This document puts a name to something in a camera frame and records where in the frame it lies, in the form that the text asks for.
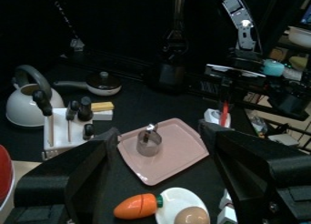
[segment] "red object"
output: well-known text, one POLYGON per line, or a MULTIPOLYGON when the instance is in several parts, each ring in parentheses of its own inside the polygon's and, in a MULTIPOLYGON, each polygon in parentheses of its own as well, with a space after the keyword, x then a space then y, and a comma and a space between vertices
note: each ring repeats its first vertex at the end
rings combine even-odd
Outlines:
POLYGON ((113 210, 113 214, 120 219, 140 219, 156 213, 161 207, 161 198, 150 193, 136 195, 125 199, 113 210))
POLYGON ((0 145, 0 205, 6 198, 12 183, 12 161, 6 149, 0 145))
POLYGON ((226 115, 228 115, 228 102, 224 101, 224 103, 222 103, 221 121, 220 121, 220 126, 222 126, 222 127, 225 126, 226 115))

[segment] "black table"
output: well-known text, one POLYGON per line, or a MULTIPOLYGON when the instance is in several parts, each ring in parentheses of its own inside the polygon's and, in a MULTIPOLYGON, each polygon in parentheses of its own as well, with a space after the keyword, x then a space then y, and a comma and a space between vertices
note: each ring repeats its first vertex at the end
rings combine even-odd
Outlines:
MULTIPOLYGON (((89 73, 85 69, 56 65, 45 74, 48 82, 56 80, 84 81, 89 73)), ((94 121, 96 134, 116 127, 118 132, 126 133, 150 122, 160 122, 170 118, 178 118, 193 130, 197 129, 197 120, 204 117, 208 108, 216 108, 217 103, 202 97, 189 94, 169 95, 149 89, 142 82, 121 78, 121 90, 112 97, 97 97, 86 90, 57 87, 64 105, 69 100, 78 100, 88 96, 92 102, 110 101, 114 104, 113 120, 94 121)), ((22 129, 10 125, 5 117, 6 100, 0 101, 1 124, 0 144, 5 146, 13 160, 42 161, 42 129, 22 129)), ((244 110, 234 107, 230 111, 232 128, 248 134, 253 134, 244 110)), ((156 223, 154 216, 138 220, 114 219, 112 210, 125 198, 152 192, 158 194, 166 188, 186 188, 197 194, 209 210, 210 223, 216 223, 220 213, 218 202, 222 197, 222 181, 210 157, 201 159, 193 166, 161 181, 154 186, 141 183, 126 163, 124 162, 117 149, 113 153, 113 164, 108 169, 104 188, 101 188, 101 212, 94 223, 156 223)))

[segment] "white plate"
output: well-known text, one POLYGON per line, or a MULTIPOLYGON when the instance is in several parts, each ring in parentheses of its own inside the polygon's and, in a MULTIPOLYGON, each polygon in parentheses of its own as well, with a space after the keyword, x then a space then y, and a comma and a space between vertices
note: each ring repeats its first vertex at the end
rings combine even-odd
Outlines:
POLYGON ((172 224, 178 212, 192 206, 202 208, 208 213, 202 201, 188 189, 169 188, 164 190, 160 195, 162 197, 162 208, 158 208, 154 213, 157 224, 172 224))

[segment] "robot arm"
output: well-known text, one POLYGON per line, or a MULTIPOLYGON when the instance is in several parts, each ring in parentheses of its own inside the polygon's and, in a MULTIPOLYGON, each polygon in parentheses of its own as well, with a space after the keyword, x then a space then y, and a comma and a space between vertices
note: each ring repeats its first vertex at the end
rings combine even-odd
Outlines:
POLYGON ((253 51, 256 41, 251 38, 253 23, 248 9, 241 0, 222 0, 222 7, 237 29, 236 49, 253 51))

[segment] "white kettle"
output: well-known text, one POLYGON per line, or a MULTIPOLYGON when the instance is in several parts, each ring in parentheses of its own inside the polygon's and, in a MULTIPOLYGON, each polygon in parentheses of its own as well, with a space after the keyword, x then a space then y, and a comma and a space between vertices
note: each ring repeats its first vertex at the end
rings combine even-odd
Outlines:
POLYGON ((64 107, 60 94, 50 88, 40 72, 28 65, 16 67, 13 85, 16 90, 6 100, 6 119, 20 127, 44 126, 44 115, 33 102, 33 91, 40 89, 45 92, 53 108, 64 107), (36 84, 29 84, 28 76, 33 78, 36 84))

